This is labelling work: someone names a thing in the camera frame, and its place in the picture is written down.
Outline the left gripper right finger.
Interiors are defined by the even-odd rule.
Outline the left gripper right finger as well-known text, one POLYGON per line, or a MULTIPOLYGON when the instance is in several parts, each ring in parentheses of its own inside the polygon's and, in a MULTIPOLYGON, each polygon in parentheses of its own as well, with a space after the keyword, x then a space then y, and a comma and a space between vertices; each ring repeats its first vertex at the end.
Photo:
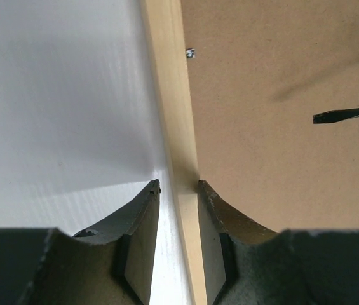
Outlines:
POLYGON ((359 304, 359 229, 277 233, 204 180, 198 217, 209 304, 359 304))

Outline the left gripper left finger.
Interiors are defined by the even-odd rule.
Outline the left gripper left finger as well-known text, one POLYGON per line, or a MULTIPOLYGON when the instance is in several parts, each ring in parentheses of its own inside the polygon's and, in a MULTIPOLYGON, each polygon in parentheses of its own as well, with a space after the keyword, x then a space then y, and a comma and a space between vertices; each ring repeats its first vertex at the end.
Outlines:
POLYGON ((0 304, 149 304, 160 185, 69 236, 0 229, 0 304))

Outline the red handled screwdriver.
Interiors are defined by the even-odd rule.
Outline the red handled screwdriver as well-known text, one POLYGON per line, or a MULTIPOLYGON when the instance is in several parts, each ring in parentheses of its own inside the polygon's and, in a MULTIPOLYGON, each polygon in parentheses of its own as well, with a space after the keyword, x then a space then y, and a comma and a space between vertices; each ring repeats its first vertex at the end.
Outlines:
POLYGON ((338 109, 313 115, 314 124, 337 123, 347 119, 359 118, 359 108, 338 109))

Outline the wooden picture frame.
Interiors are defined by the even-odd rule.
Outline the wooden picture frame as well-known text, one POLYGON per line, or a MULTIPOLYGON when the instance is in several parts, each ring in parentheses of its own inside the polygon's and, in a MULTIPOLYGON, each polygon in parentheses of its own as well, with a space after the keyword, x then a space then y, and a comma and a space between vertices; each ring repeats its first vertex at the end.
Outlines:
POLYGON ((191 302, 195 187, 275 231, 359 229, 359 1, 141 1, 191 302))

